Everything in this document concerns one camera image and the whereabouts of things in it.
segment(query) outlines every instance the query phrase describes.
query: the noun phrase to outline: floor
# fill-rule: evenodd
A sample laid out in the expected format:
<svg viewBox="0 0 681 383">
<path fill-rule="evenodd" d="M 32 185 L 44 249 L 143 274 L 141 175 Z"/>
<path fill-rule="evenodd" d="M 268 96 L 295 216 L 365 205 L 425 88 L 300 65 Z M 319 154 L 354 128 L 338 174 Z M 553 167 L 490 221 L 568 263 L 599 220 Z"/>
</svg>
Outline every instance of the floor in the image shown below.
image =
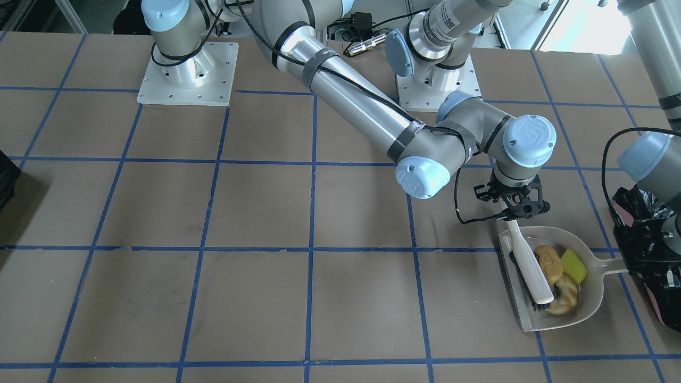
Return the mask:
<svg viewBox="0 0 681 383">
<path fill-rule="evenodd" d="M 406 196 L 385 155 L 252 40 L 229 108 L 136 104 L 151 42 L 0 34 L 0 146 L 24 172 L 0 213 L 0 382 L 679 382 L 681 334 L 628 275 L 606 277 L 591 319 L 523 333 L 501 226 L 456 224 L 450 187 Z M 380 52 L 348 60 L 395 94 Z M 473 60 L 488 102 L 558 129 L 552 211 L 522 224 L 617 256 L 600 150 L 665 124 L 639 59 Z M 490 170 L 464 167 L 464 217 L 499 209 L 471 193 Z"/>
</svg>

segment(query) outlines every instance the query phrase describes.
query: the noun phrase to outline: gray velcro strap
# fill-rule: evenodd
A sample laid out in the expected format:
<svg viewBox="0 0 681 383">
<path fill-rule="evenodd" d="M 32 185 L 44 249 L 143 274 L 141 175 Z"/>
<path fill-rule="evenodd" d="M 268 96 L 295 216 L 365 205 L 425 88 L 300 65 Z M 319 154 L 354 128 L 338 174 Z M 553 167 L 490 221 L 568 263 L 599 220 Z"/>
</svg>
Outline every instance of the gray velcro strap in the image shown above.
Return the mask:
<svg viewBox="0 0 681 383">
<path fill-rule="evenodd" d="M 466 150 L 466 162 L 468 162 L 473 157 L 473 153 L 475 153 L 477 148 L 477 139 L 473 133 L 471 133 L 471 131 L 465 127 L 448 120 L 440 121 L 437 126 L 446 127 L 459 133 L 459 138 L 461 138 L 461 141 L 464 144 L 464 149 Z"/>
<path fill-rule="evenodd" d="M 305 84 L 307 89 L 310 89 L 310 92 L 312 91 L 312 79 L 319 70 L 319 66 L 334 56 L 338 56 L 338 53 L 331 48 L 324 48 L 305 63 L 305 68 L 302 70 L 302 83 Z"/>
</svg>

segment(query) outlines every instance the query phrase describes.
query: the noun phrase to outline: metal connector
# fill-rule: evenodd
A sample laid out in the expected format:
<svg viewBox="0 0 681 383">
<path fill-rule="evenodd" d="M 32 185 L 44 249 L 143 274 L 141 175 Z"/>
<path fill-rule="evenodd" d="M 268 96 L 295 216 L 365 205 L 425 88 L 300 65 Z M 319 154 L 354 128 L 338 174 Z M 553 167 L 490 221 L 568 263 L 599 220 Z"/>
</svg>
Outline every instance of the metal connector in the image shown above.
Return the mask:
<svg viewBox="0 0 681 383">
<path fill-rule="evenodd" d="M 364 53 L 367 50 L 372 50 L 374 47 L 382 44 L 385 42 L 385 33 L 381 33 L 378 36 L 374 36 L 370 38 L 369 40 L 364 40 L 363 42 L 360 42 L 356 44 L 355 46 L 351 47 L 348 51 L 347 54 L 350 57 L 357 56 L 360 53 Z"/>
</svg>

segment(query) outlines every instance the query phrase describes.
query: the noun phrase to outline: white dustpan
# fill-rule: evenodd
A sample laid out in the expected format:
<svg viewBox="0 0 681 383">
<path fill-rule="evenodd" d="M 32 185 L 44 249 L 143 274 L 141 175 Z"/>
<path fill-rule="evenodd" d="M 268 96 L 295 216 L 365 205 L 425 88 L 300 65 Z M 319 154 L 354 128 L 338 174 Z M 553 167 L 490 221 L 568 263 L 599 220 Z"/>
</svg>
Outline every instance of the white dustpan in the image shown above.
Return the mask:
<svg viewBox="0 0 681 383">
<path fill-rule="evenodd" d="M 527 291 L 523 288 L 518 270 L 509 258 L 511 236 L 508 230 L 499 234 L 501 247 L 501 266 L 505 274 L 511 303 L 514 306 L 523 331 L 541 331 L 571 326 L 591 317 L 603 301 L 603 276 L 627 271 L 621 258 L 602 260 L 596 258 L 591 250 L 574 234 L 548 226 L 527 226 L 520 228 L 523 237 L 533 249 L 549 245 L 563 254 L 572 249 L 580 257 L 589 274 L 580 283 L 580 300 L 573 311 L 566 315 L 555 316 L 547 311 L 534 311 Z"/>
</svg>

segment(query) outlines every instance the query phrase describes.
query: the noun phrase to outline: white mounting plate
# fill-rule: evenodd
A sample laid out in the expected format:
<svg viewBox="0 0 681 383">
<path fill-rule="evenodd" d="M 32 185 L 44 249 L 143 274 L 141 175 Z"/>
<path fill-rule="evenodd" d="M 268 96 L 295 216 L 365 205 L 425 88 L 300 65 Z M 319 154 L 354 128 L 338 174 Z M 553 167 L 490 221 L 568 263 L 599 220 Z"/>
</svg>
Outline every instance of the white mounting plate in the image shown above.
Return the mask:
<svg viewBox="0 0 681 383">
<path fill-rule="evenodd" d="M 163 71 L 149 59 L 137 94 L 139 104 L 229 106 L 239 44 L 207 42 L 203 49 L 215 58 L 210 82 L 198 88 L 180 88 L 165 80 Z"/>
<path fill-rule="evenodd" d="M 465 71 L 464 81 L 456 87 L 453 91 L 464 91 L 469 95 L 475 97 L 482 97 L 480 93 L 480 86 L 477 83 L 477 75 L 473 69 L 473 62 L 469 56 L 464 66 L 461 67 Z M 397 93 L 400 96 L 400 106 L 407 112 L 437 112 L 440 105 L 445 101 L 445 97 L 449 95 L 433 95 L 418 89 L 413 84 L 413 77 L 397 77 Z"/>
</svg>

